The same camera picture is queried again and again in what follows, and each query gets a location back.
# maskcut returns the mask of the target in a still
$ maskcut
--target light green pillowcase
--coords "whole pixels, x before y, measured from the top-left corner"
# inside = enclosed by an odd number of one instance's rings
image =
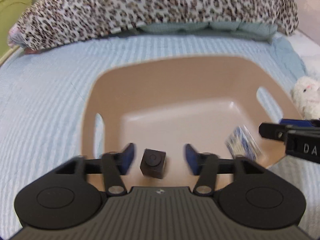
[[[244,22],[207,22],[207,23],[154,23],[139,27],[141,30],[152,34],[177,33],[185,31],[201,35],[201,30],[210,29],[212,35],[236,37],[255,41],[271,42],[278,26],[265,23]]]

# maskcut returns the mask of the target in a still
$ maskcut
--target bed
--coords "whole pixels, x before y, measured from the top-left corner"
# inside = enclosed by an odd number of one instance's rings
[[[103,71],[161,57],[232,54],[256,62],[289,93],[305,66],[290,42],[278,35],[272,44],[235,38],[193,35],[116,35],[23,55],[19,49],[0,67],[0,236],[20,228],[13,201],[25,185],[79,154],[82,114],[91,85]],[[281,110],[265,91],[258,98],[271,119]],[[103,126],[97,122],[96,136]],[[96,140],[95,155],[102,153]],[[271,170],[305,195],[307,210],[300,227],[320,235],[317,164],[286,157]]]

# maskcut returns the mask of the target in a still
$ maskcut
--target black cube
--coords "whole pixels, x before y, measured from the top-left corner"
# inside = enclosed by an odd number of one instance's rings
[[[145,149],[140,164],[142,174],[144,176],[163,179],[166,163],[165,155],[165,152]]]

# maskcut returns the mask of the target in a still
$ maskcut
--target tan plastic basket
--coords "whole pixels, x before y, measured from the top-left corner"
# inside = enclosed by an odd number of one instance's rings
[[[136,143],[136,158],[123,181],[132,186],[189,186],[192,176],[183,146],[231,158],[225,140],[236,126],[246,125],[263,155],[264,167],[284,156],[281,142],[261,139],[258,127],[270,118],[257,100],[264,87],[283,111],[284,118],[300,119],[288,95],[255,63],[240,57],[180,57],[115,68],[102,74],[91,90],[84,113],[82,155],[93,156],[96,114],[105,124],[104,152],[121,151]],[[144,177],[140,162],[145,148],[167,153],[164,179]],[[89,181],[103,190],[102,177]],[[218,177],[217,188],[230,175]]]

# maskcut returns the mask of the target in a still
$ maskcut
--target plush bunny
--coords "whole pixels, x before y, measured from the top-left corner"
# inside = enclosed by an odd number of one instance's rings
[[[291,94],[305,119],[320,119],[320,82],[307,76],[301,77]]]

